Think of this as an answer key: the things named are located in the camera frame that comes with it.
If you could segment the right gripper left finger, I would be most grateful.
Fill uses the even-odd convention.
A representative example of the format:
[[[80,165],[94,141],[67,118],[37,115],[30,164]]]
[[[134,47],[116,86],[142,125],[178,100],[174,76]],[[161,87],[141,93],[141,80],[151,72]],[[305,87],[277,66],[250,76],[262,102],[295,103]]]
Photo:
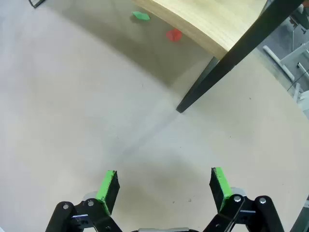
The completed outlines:
[[[78,205],[59,202],[47,225],[47,232],[82,232],[94,228],[97,232],[119,232],[112,219],[112,210],[120,189],[117,171],[108,170],[95,198]]]

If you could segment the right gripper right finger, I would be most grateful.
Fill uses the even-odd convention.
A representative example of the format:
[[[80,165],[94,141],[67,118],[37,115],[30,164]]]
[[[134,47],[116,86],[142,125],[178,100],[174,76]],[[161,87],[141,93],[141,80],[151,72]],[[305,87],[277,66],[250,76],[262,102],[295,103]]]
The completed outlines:
[[[231,188],[220,167],[211,169],[209,186],[217,214],[205,232],[230,232],[237,224],[249,232],[282,232],[283,225],[272,199],[266,195],[249,199],[241,189]]]

